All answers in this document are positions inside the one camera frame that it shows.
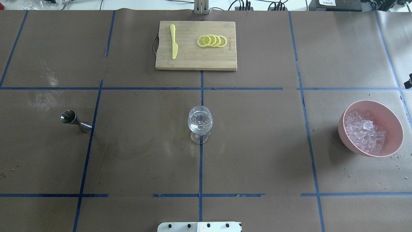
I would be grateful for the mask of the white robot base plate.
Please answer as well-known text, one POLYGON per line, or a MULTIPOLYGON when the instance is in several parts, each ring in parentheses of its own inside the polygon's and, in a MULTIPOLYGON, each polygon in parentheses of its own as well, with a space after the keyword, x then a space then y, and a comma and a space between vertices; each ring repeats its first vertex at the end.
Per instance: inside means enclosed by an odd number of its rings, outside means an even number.
POLYGON ((242 223, 218 222, 165 222, 160 223, 158 232, 242 232, 242 223))

